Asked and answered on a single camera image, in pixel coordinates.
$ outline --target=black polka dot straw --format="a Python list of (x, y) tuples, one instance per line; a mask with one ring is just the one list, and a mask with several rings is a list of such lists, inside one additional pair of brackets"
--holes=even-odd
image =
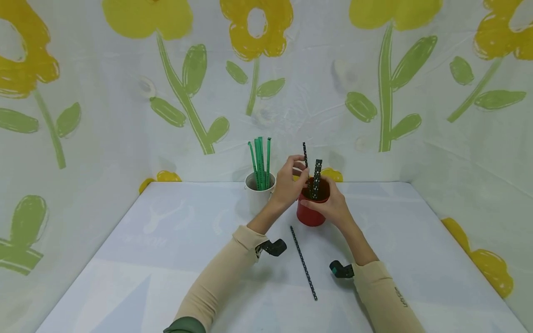
[(307, 165), (307, 149), (305, 148), (305, 142), (303, 142), (303, 157), (305, 159), (305, 167), (309, 168), (309, 165)]
[(318, 186), (320, 185), (320, 172), (322, 172), (322, 160), (317, 159), (314, 165), (313, 186), (311, 188), (311, 199), (313, 200), (318, 199)]
[(290, 226), (290, 232), (293, 234), (294, 244), (296, 244), (296, 249), (298, 250), (298, 254), (300, 255), (300, 260), (302, 261), (303, 270), (305, 272), (305, 276), (307, 277), (307, 282), (309, 282), (309, 287), (311, 287), (311, 292), (313, 293), (314, 300), (318, 300), (317, 293), (314, 290), (313, 282), (311, 282), (311, 276), (309, 275), (309, 271), (307, 270), (307, 266), (305, 265), (305, 261), (303, 260), (302, 251), (300, 250), (300, 246), (298, 245), (298, 241), (296, 240), (296, 234), (294, 233), (293, 226)]

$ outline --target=green straw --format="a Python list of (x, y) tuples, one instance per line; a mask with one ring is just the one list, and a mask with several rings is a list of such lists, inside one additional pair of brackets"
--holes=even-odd
[(263, 154), (263, 137), (259, 137), (259, 153), (261, 157), (261, 191), (267, 189), (267, 180), (265, 177), (265, 159)]
[(261, 177), (261, 148), (259, 146), (259, 139), (254, 139), (255, 143), (255, 160), (257, 161), (257, 180), (259, 181), (257, 183), (257, 190), (262, 191), (263, 189), (263, 178)]
[(255, 166), (254, 150), (252, 149), (252, 143), (250, 141), (248, 141), (248, 146), (250, 147), (250, 153), (252, 154), (252, 165), (254, 166), (255, 185), (258, 186), (259, 180), (257, 179), (257, 167)]
[(266, 187), (270, 186), (270, 140), (268, 138), (266, 142)]

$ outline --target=green stem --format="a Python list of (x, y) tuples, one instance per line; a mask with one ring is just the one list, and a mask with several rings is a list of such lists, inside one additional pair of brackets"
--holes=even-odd
[(61, 146), (61, 141), (59, 140), (58, 133), (55, 130), (55, 125), (54, 121), (52, 120), (52, 116), (50, 116), (50, 112), (48, 111), (46, 103), (44, 102), (39, 90), (35, 89), (33, 91), (33, 96), (35, 97), (37, 105), (39, 106), (39, 109), (43, 114), (44, 121), (46, 122), (46, 126), (48, 127), (48, 132), (50, 133), (50, 137), (52, 138), (52, 143), (55, 149), (55, 157), (58, 160), (58, 166), (60, 169), (64, 169), (67, 167), (67, 163), (65, 162), (63, 147)]
[(457, 110), (452, 112), (452, 114), (448, 117), (448, 121), (450, 123), (453, 123), (456, 121), (468, 108), (474, 103), (475, 99), (479, 96), (479, 94), (483, 91), (487, 83), (489, 83), (490, 79), (494, 76), (494, 73), (496, 70), (500, 67), (502, 64), (503, 58), (497, 58), (489, 67), (489, 70), (485, 73), (481, 81), (479, 81), (478, 86), (474, 89), (474, 91), (466, 98), (466, 100), (461, 104)]
[(213, 143), (207, 138), (204, 125), (196, 113), (196, 109), (194, 105), (192, 105), (191, 98), (189, 98), (185, 87), (181, 83), (180, 78), (176, 75), (176, 72), (170, 63), (170, 59), (168, 58), (168, 54), (165, 49), (165, 44), (163, 43), (163, 39), (159, 34), (157, 35), (157, 46), (159, 47), (159, 55), (163, 61), (163, 67), (165, 68), (165, 74), (168, 79), (168, 83), (172, 87), (172, 91), (176, 95), (177, 99), (180, 100), (181, 105), (185, 109), (185, 112), (189, 117), (189, 121), (191, 122), (192, 130), (194, 131), (198, 142), (200, 142), (204, 155), (214, 154), (215, 149), (213, 148)]
[(379, 109), (381, 112), (381, 138), (379, 152), (391, 150), (392, 129), (392, 87), (391, 87), (391, 48), (392, 24), (389, 24), (383, 36), (379, 54)]
[(259, 57), (254, 59), (254, 74), (252, 77), (252, 91), (246, 107), (246, 115), (251, 116), (254, 111), (255, 97), (257, 96), (257, 81), (259, 81)]
[(29, 247), (18, 247), (0, 238), (0, 267), (28, 275), (43, 255)]

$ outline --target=white cup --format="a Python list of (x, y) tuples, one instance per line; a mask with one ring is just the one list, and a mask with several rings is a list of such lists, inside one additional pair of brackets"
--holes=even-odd
[(246, 197), (250, 207), (250, 213), (253, 216), (259, 214), (261, 209), (266, 206), (270, 196), (276, 186), (276, 176), (270, 174), (270, 183), (267, 190), (257, 191), (257, 184), (255, 183), (255, 173), (249, 174), (244, 180), (244, 188), (246, 189)]

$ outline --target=arm sleeve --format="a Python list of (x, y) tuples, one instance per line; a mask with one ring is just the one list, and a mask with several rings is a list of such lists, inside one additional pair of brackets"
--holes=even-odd
[[(175, 321), (164, 332), (209, 332), (219, 304), (229, 296), (241, 274), (259, 260), (256, 248), (267, 240), (265, 235), (241, 225), (192, 284)], [(193, 323), (201, 326), (191, 331)]]
[(357, 292), (376, 333), (425, 332), (382, 262), (353, 263), (352, 267)]

